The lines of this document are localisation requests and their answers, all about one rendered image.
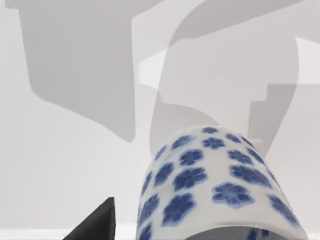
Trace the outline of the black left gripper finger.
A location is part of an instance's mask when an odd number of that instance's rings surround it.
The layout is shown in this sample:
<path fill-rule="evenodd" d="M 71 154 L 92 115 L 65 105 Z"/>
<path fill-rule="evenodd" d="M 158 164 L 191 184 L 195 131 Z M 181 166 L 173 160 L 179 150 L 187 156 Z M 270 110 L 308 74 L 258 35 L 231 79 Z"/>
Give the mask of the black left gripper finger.
<path fill-rule="evenodd" d="M 115 240 L 115 198 L 108 197 L 62 240 Z"/>

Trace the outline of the white blue flowered cup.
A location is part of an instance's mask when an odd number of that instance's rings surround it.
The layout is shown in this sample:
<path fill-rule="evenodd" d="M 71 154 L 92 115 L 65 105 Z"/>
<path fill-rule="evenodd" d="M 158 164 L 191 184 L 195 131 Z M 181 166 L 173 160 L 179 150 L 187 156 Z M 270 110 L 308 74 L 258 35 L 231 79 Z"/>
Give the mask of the white blue flowered cup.
<path fill-rule="evenodd" d="M 221 126 L 194 126 L 152 157 L 135 240 L 308 240 L 254 145 Z"/>

